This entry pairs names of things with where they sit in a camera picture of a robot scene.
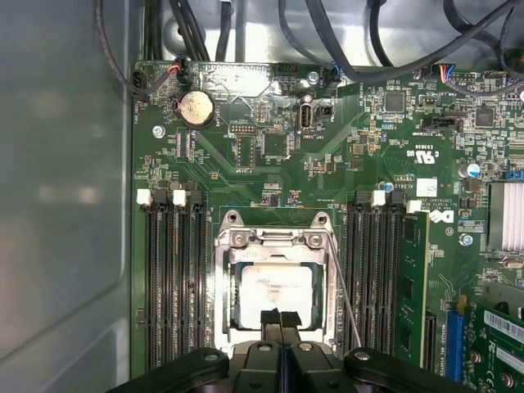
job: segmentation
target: motherboard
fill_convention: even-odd
[[[170,67],[133,76],[147,86]],[[480,391],[522,389],[522,315],[485,299],[488,285],[524,290],[524,93],[464,96],[431,67],[381,84],[315,65],[174,71],[133,104],[134,377],[259,340],[277,308],[338,355],[357,333]]]

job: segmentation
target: blue connector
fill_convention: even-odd
[[[522,180],[524,179],[524,170],[509,170],[505,173],[506,180]]]
[[[448,313],[445,375],[452,381],[462,381],[464,317],[453,310]]]

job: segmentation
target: metal side panel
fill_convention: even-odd
[[[121,64],[130,3],[105,7]],[[0,386],[105,391],[129,377],[128,104],[93,1],[6,3],[0,34]]]
[[[166,59],[184,48],[178,26],[168,0],[162,0],[164,9],[164,44]],[[351,64],[356,66],[379,66],[369,40],[368,0],[323,0],[344,52]],[[493,11],[503,0],[455,0],[458,10],[477,23]],[[190,0],[196,18],[206,37],[206,46],[211,60],[215,58],[216,43],[219,39],[219,0]],[[245,44],[245,61],[307,62],[287,43],[278,24],[278,0],[233,0],[233,29],[229,38],[227,61],[241,61],[236,56],[236,43]],[[296,37],[316,56],[331,60],[323,48],[309,17],[304,0],[287,0],[287,19]],[[522,45],[518,42],[524,34],[524,25],[518,23],[524,18],[524,10],[518,11],[513,23],[508,45]],[[488,31],[499,37],[504,18],[497,20]],[[384,49],[396,66],[414,61],[421,56],[444,46],[459,33],[446,20],[442,0],[413,1],[390,0],[381,9],[379,29]],[[494,53],[483,43],[472,40],[446,59],[457,63],[460,68],[475,70],[496,66]]]

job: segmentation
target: heatsink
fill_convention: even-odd
[[[491,185],[488,244],[502,251],[524,251],[524,183]]]

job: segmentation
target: usb port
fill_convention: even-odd
[[[310,104],[300,105],[299,110],[299,125],[301,129],[308,129],[311,127],[313,110]]]

